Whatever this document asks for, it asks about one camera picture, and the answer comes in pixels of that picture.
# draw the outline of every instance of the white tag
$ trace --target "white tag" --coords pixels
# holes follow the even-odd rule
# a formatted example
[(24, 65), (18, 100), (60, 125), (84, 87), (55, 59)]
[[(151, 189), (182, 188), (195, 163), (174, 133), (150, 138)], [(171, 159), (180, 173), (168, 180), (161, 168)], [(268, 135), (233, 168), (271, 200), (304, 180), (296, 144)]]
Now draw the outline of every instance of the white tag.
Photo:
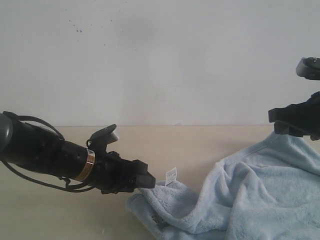
[(177, 168), (173, 168), (165, 173), (165, 186), (177, 179)]

